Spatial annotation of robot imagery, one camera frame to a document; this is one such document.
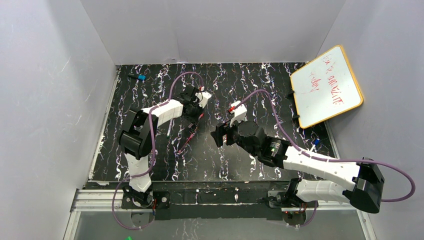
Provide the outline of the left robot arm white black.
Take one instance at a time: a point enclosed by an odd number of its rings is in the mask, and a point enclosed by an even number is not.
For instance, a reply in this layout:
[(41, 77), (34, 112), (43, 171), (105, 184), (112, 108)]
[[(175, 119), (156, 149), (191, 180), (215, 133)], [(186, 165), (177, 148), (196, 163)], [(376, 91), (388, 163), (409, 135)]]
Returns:
[(211, 97), (203, 87), (198, 89), (189, 85), (177, 96), (158, 105), (129, 111), (122, 124), (118, 144), (127, 160), (132, 190), (145, 193), (152, 184), (150, 171), (154, 163), (149, 163), (149, 155), (156, 151), (157, 128), (180, 117), (191, 123), (197, 122)]

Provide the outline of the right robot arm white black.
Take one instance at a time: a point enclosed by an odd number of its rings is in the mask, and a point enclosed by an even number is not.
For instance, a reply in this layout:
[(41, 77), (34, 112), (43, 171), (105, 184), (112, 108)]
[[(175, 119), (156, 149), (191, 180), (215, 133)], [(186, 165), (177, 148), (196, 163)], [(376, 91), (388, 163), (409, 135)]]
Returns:
[(210, 133), (217, 147), (237, 144), (261, 163), (273, 168), (295, 170), (317, 176), (318, 180), (294, 178), (281, 198), (283, 202), (326, 201), (349, 203), (363, 212), (380, 211), (385, 179), (371, 160), (339, 162), (314, 152), (305, 155), (289, 141), (266, 135), (254, 121), (216, 125)]

